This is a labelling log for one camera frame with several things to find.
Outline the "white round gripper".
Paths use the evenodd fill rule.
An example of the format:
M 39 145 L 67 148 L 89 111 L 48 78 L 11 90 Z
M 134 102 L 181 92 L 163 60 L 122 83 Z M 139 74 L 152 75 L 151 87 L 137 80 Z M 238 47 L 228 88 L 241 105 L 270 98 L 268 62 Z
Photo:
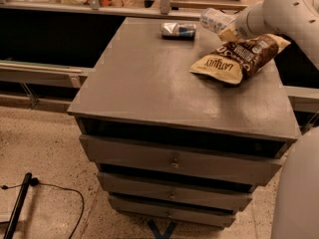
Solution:
M 223 42 L 238 42 L 240 37 L 251 39 L 260 36 L 265 31 L 262 5 L 250 5 L 242 10 L 235 19 L 234 25 L 229 25 L 218 32 Z

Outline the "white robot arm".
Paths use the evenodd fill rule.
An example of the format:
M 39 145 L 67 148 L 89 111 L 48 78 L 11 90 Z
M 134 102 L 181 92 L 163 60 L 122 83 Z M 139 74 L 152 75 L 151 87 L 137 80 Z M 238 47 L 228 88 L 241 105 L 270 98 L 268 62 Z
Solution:
M 319 66 L 318 0 L 263 0 L 240 12 L 234 28 L 243 39 L 285 35 Z M 284 163 L 271 239 L 319 239 L 319 127 L 297 140 Z

